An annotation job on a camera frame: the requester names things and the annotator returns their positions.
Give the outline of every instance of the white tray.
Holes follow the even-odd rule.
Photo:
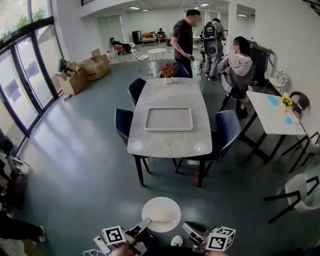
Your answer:
[[[188,132],[192,131],[191,109],[189,107],[149,108],[144,128],[147,132]]]

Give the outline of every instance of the woman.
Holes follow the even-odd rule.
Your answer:
[[[225,75],[226,82],[236,89],[237,99],[246,97],[248,85],[254,75],[254,65],[251,58],[248,56],[250,46],[242,36],[238,36],[233,41],[234,53],[225,56],[218,66],[218,72]],[[237,106],[236,114],[240,118],[246,118],[248,115],[246,104],[242,103]]]
[[[111,37],[110,38],[110,43],[113,45],[113,46],[115,46],[115,45],[117,45],[117,46],[122,46],[123,48],[124,48],[124,50],[129,54],[129,53],[131,53],[131,46],[129,45],[129,44],[127,44],[127,43],[121,43],[121,42],[119,42],[119,41],[115,41],[115,38],[114,37]]]

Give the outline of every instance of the flower vase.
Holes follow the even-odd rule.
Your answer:
[[[165,77],[165,78],[164,78],[164,82],[165,82],[166,84],[172,84],[172,77]]]

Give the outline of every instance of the black t-shirt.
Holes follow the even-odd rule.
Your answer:
[[[178,44],[186,54],[192,54],[193,34],[192,27],[184,20],[179,20],[173,27],[173,37],[178,38]],[[187,59],[180,52],[174,49],[174,57],[177,59]]]

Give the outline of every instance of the person lying on chair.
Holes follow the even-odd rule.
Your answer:
[[[232,94],[239,100],[246,97],[249,83],[255,72],[253,62],[248,56],[250,46],[247,39],[242,36],[236,37],[233,41],[233,49],[234,53],[225,56],[218,64],[217,70],[224,75],[226,82],[232,87]],[[236,114],[240,118],[247,117],[246,103],[242,103],[241,106],[237,104]]]

